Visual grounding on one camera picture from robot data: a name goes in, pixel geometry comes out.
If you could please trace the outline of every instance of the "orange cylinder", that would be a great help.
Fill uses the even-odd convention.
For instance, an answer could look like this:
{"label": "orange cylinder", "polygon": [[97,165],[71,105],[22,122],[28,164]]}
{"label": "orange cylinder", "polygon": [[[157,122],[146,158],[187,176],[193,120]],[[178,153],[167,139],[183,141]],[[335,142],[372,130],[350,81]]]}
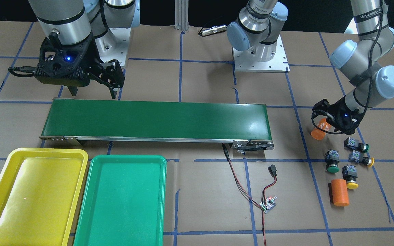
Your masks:
{"label": "orange cylinder", "polygon": [[349,195],[347,194],[346,181],[344,179],[334,179],[331,181],[332,202],[335,206],[348,206]]}
{"label": "orange cylinder", "polygon": [[[319,127],[320,129],[323,129],[325,131],[329,131],[331,126],[330,124],[328,124],[328,122],[326,122],[326,118],[323,118],[320,120],[319,124],[317,125],[317,127]],[[313,137],[314,139],[317,140],[322,140],[326,135],[326,132],[322,132],[317,128],[314,128],[311,131],[311,137]]]}

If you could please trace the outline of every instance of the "green conveyor belt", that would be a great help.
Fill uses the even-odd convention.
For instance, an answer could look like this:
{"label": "green conveyor belt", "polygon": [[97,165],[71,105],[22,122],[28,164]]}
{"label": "green conveyor belt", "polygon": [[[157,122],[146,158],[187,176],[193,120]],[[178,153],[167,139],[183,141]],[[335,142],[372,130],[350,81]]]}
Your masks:
{"label": "green conveyor belt", "polygon": [[265,105],[54,99],[41,139],[272,140]]}

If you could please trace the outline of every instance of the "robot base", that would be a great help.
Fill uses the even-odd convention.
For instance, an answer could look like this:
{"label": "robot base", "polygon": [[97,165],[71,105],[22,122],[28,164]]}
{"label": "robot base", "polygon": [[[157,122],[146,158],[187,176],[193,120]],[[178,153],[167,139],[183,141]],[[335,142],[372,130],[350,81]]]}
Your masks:
{"label": "robot base", "polygon": [[287,56],[280,36],[276,41],[278,45],[274,57],[267,62],[253,60],[254,56],[249,51],[238,51],[232,48],[235,61],[235,71],[237,72],[264,72],[264,73],[285,73],[290,70]]}
{"label": "robot base", "polygon": [[127,54],[130,45],[130,28],[111,28],[112,36],[105,35],[101,40],[95,40],[100,53],[100,58],[104,62],[113,59],[119,61],[122,68],[126,68]]}

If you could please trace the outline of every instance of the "black connector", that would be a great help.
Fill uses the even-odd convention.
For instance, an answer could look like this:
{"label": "black connector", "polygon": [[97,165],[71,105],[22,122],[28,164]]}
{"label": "black connector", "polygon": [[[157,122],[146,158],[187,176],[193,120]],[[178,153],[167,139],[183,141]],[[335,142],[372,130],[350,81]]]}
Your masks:
{"label": "black connector", "polygon": [[270,174],[272,175],[272,177],[275,177],[276,174],[276,166],[275,165],[271,165],[268,167],[268,171],[270,172]]}

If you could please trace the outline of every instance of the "white mounting plate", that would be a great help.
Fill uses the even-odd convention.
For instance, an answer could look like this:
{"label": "white mounting plate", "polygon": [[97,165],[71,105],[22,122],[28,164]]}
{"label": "white mounting plate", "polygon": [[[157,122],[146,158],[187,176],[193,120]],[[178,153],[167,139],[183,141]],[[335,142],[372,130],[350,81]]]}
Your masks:
{"label": "white mounting plate", "polygon": [[111,28],[110,30],[115,35],[118,41],[117,46],[115,49],[106,50],[103,54],[100,55],[100,58],[104,62],[117,59],[121,68],[126,68],[131,29]]}
{"label": "white mounting plate", "polygon": [[235,61],[235,71],[237,72],[264,72],[264,73],[285,73],[290,71],[287,56],[280,36],[276,41],[278,48],[273,59],[267,62],[254,61],[254,56],[247,50],[233,50],[233,59]]}

